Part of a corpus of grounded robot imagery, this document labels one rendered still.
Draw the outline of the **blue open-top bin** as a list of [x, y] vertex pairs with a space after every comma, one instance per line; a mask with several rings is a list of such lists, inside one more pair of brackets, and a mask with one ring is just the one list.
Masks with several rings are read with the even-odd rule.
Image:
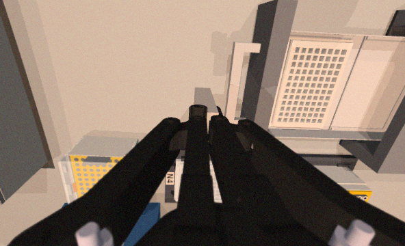
[[134, 246], [160, 220], [160, 202], [149, 202], [122, 246]]

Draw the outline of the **light grey bench mat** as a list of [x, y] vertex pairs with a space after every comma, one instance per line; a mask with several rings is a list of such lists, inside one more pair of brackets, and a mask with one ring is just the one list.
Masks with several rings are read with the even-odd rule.
[[[68, 203], [58, 161], [83, 136], [136, 138], [189, 120], [195, 87], [224, 116], [234, 42], [273, 0], [3, 0], [55, 167], [0, 205], [0, 246]], [[298, 0], [291, 31], [385, 36], [405, 0]], [[405, 221], [405, 174], [353, 172]]]

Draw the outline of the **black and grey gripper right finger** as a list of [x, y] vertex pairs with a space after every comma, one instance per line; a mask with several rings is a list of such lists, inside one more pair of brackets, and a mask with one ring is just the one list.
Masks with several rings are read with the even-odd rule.
[[222, 203], [242, 202], [258, 246], [316, 246], [293, 219], [330, 246], [405, 246], [404, 221], [352, 195], [255, 122], [230, 123], [202, 89]]

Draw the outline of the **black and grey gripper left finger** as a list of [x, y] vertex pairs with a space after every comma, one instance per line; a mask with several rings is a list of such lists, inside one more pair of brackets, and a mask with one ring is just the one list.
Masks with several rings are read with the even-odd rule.
[[7, 246], [122, 246], [184, 148], [171, 246], [220, 246], [207, 118], [203, 88], [195, 87], [188, 121], [164, 118], [84, 195]]

